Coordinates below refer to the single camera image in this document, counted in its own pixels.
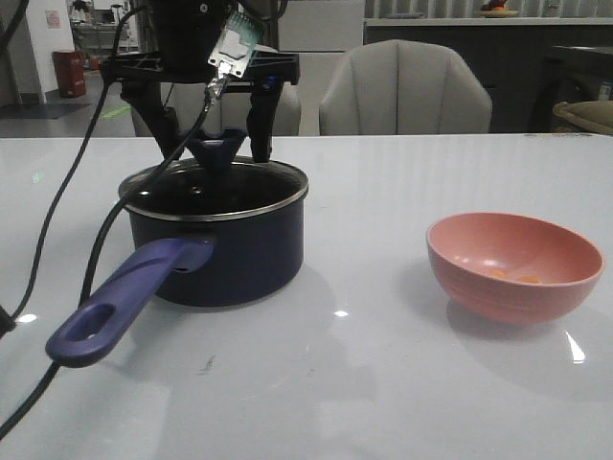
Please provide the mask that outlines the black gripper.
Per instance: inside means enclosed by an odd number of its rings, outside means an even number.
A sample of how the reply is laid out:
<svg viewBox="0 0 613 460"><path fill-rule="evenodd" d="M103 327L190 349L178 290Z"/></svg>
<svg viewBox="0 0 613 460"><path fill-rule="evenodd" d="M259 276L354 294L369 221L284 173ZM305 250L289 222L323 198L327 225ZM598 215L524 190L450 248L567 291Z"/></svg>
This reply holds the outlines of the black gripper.
<svg viewBox="0 0 613 460"><path fill-rule="evenodd" d="M246 127L255 163L269 161L272 130L284 81L300 78L296 54L266 51L261 44L279 22L285 1L146 1L144 10L155 38L155 49L140 54L117 54L101 62L107 82L122 81L121 98L147 126L165 158L179 146L179 124L172 107L164 107L160 82L209 83L217 78L255 81ZM222 75L208 63L232 12L259 21L263 34L244 77Z"/></svg>

